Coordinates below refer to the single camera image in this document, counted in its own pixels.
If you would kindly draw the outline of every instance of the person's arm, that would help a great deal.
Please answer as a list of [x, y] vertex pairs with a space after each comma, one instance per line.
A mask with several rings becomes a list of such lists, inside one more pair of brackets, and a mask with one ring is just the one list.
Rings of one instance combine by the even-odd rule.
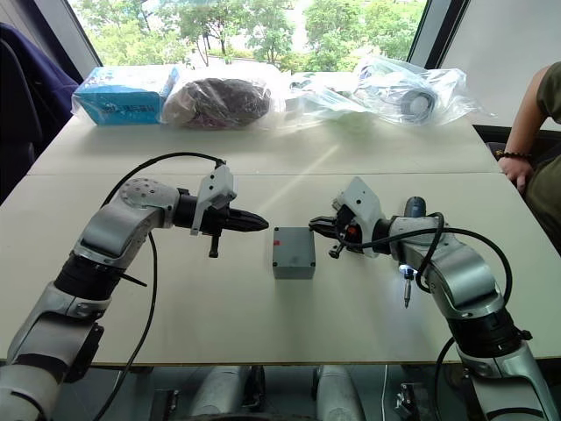
[[[543, 68], [537, 72], [526, 89], [526, 94], [512, 124], [505, 152], [529, 153], [532, 148], [537, 132], [548, 117], [537, 104], [537, 90], [548, 69], [549, 67]], [[526, 183], [534, 173], [528, 161], [524, 158], [503, 157], [499, 159], [499, 166], [507, 178], [516, 185], [518, 191], [523, 193]]]

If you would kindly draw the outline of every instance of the robotic arm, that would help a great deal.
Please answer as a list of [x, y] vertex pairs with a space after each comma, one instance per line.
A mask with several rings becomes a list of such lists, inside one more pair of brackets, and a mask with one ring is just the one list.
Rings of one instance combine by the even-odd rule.
[[[358, 177], [335, 199], [333, 207], [337, 211], [334, 218], [319, 217], [309, 223], [312, 230], [339, 241], [330, 251], [333, 258], [347, 247], [368, 257], [391, 254], [401, 264], [419, 268], [434, 233], [364, 249], [359, 245], [437, 228], [437, 219], [425, 217], [423, 211], [418, 218], [385, 219], [380, 200]], [[456, 340], [460, 359], [470, 372], [485, 419], [559, 420], [556, 405], [526, 343], [531, 336], [515, 327], [481, 256], [445, 232], [424, 273], [430, 293]]]
[[234, 179], [225, 165], [201, 183], [198, 196], [146, 178], [127, 181], [91, 218], [54, 282], [47, 286], [11, 342], [0, 368], [0, 419], [50, 419], [63, 382], [81, 379], [94, 358], [103, 328], [96, 322], [146, 236], [172, 225], [212, 236], [218, 256], [223, 229], [268, 227], [265, 219], [230, 208]]

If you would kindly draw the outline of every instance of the metal bracket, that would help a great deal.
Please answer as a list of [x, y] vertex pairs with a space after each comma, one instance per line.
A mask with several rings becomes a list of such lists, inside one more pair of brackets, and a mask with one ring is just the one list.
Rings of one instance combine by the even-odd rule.
[[[333, 201], [333, 207], [337, 211], [343, 205], [346, 205], [355, 215], [353, 221], [359, 224], [363, 232], [363, 240], [368, 241], [368, 236], [372, 235], [378, 220], [384, 218], [379, 198], [360, 177], [354, 177], [349, 187]], [[363, 253], [368, 257], [378, 255], [372, 248], [365, 248]]]
[[201, 181], [196, 200], [195, 215], [191, 225], [191, 235], [198, 235], [201, 229], [202, 215], [210, 207], [220, 209], [237, 196], [234, 176], [225, 165], [216, 168]]

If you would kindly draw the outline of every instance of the bracelet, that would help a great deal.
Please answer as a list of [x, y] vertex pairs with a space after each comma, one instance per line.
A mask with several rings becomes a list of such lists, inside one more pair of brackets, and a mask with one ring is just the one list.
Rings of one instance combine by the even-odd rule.
[[532, 155], [529, 153], [505, 152], [501, 150], [496, 151], [494, 155], [496, 156], [497, 160], [499, 160], [500, 158], [522, 158], [523, 160], [529, 160], [532, 157]]

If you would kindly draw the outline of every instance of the gray plastic box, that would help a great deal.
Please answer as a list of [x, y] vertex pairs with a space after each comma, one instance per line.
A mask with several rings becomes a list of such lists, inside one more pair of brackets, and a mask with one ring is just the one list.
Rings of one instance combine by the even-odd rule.
[[314, 233], [308, 227], [274, 228], [275, 279], [312, 279], [314, 272], [316, 272]]

